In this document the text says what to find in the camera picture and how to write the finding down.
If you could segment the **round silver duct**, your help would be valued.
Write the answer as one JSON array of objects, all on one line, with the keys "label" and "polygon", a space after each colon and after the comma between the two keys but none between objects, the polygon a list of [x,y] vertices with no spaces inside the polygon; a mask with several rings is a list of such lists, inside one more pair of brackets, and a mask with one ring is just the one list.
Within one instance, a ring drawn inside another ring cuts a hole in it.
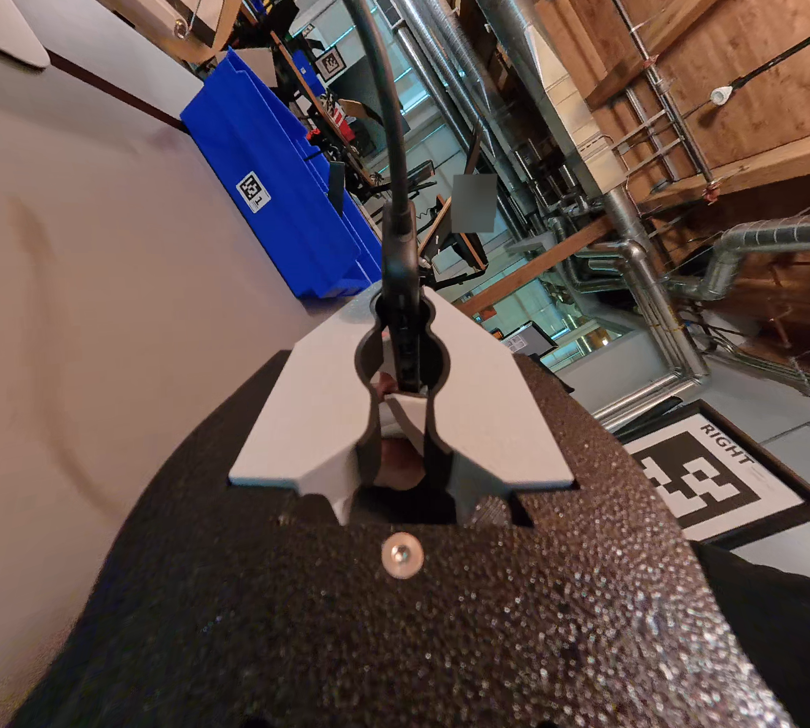
[{"label": "round silver duct", "polygon": [[665,286],[673,295],[716,301],[731,290],[744,258],[750,254],[798,253],[809,250],[808,216],[763,219],[736,225],[714,243],[703,277],[670,275]]}]

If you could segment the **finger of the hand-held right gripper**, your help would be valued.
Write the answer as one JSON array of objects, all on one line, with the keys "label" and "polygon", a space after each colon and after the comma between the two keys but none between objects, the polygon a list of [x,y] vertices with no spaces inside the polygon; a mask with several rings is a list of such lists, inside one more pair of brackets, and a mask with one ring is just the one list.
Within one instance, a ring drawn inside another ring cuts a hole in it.
[{"label": "finger of the hand-held right gripper", "polygon": [[402,437],[410,442],[420,457],[424,456],[426,443],[428,401],[421,394],[388,394],[383,401]]}]

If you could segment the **large framed marker sign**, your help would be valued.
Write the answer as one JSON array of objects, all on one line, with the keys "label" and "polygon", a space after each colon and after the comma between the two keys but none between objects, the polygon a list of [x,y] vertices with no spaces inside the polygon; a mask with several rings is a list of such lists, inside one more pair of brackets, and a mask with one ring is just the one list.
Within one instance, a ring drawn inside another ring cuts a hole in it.
[{"label": "large framed marker sign", "polygon": [[733,550],[809,522],[808,483],[703,400],[618,438],[689,541]]}]

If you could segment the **person's right hand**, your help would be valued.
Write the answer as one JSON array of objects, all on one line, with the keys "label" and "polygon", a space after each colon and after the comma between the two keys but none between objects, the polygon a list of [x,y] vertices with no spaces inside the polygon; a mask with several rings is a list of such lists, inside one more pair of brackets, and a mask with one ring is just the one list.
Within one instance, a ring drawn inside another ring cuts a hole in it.
[{"label": "person's right hand", "polygon": [[381,441],[381,460],[373,486],[395,491],[408,491],[422,482],[426,475],[424,459],[406,438]]}]

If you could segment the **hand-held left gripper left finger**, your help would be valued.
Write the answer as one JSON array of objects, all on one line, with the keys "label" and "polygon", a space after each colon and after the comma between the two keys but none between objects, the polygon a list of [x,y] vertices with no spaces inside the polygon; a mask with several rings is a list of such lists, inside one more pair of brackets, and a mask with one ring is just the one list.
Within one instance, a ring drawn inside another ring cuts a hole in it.
[{"label": "hand-held left gripper left finger", "polygon": [[384,360],[380,294],[377,282],[296,343],[229,470],[231,484],[322,496],[349,523],[353,498],[380,461],[372,383]]}]

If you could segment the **dark screen with paper tag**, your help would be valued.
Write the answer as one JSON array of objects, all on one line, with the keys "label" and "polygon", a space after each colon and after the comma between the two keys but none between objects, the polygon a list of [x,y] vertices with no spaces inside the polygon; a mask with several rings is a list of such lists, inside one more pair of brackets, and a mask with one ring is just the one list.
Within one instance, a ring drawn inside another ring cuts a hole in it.
[{"label": "dark screen with paper tag", "polygon": [[506,335],[501,342],[515,356],[528,356],[538,363],[558,348],[558,343],[533,320]]}]

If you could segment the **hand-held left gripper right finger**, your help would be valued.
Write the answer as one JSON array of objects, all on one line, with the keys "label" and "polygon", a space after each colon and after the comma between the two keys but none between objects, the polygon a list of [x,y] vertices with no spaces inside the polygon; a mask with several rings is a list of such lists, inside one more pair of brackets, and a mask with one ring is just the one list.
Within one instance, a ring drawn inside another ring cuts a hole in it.
[{"label": "hand-held left gripper right finger", "polygon": [[570,490],[575,478],[512,352],[434,290],[421,290],[424,460],[457,521],[485,498]]}]

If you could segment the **person's black clothing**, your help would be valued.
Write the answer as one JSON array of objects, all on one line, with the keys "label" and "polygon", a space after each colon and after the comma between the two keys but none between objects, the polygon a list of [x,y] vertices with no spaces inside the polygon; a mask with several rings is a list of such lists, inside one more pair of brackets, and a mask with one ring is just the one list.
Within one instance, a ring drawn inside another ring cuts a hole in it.
[{"label": "person's black clothing", "polygon": [[809,579],[691,542],[744,652],[797,726],[809,726]]}]

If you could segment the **rectangular silver duct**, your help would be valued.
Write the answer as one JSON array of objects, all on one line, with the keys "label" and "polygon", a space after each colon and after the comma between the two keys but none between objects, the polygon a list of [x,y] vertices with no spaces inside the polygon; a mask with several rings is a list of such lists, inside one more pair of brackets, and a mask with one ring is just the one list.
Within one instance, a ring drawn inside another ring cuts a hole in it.
[{"label": "rectangular silver duct", "polygon": [[586,195],[623,185],[626,170],[544,30],[532,0],[475,0]]}]

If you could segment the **blue plastic bin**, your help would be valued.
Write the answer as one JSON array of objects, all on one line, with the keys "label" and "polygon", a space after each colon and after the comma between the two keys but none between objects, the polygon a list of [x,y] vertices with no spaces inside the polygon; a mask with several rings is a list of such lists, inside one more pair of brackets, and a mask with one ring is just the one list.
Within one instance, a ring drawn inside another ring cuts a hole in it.
[{"label": "blue plastic bin", "polygon": [[378,236],[346,189],[337,215],[330,161],[236,52],[181,120],[296,297],[352,297],[381,280]]}]

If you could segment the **dark grey usb hub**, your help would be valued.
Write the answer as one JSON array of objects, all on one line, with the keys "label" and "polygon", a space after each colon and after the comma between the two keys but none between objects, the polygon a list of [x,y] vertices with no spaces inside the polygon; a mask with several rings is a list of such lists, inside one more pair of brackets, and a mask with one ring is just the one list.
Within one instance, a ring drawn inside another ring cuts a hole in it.
[{"label": "dark grey usb hub", "polygon": [[356,26],[377,90],[390,171],[390,201],[383,208],[381,292],[399,389],[420,390],[420,284],[415,209],[408,197],[408,168],[399,99],[389,56],[365,0],[342,0]]}]

